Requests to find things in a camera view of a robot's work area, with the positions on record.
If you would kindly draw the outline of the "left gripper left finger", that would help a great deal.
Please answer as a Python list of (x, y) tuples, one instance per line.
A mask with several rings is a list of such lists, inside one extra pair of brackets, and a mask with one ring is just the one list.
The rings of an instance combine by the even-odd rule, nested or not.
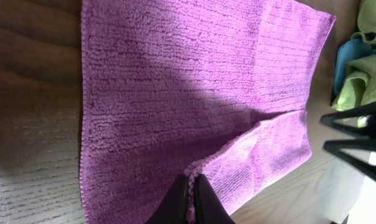
[(186, 224), (188, 189), (188, 176), (178, 175), (145, 224)]

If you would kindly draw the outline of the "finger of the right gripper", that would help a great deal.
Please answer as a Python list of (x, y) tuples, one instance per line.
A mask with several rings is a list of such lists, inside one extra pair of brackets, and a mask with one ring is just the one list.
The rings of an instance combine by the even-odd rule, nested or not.
[(321, 116), (321, 124), (355, 138), (376, 139), (376, 101)]
[(376, 139), (326, 141), (323, 149), (376, 182)]

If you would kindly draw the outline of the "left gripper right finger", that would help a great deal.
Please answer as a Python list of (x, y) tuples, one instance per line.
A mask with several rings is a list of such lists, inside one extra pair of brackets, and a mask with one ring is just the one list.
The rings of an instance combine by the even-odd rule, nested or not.
[(204, 174), (194, 182), (194, 208), (195, 224), (235, 224)]

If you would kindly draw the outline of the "purple microfiber cloth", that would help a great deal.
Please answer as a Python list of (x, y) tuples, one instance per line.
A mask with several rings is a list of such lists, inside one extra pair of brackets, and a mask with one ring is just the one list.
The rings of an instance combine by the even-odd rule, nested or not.
[(84, 0), (87, 223), (144, 223), (179, 174), (204, 174), (232, 214), (306, 162), (335, 19), (297, 1)]

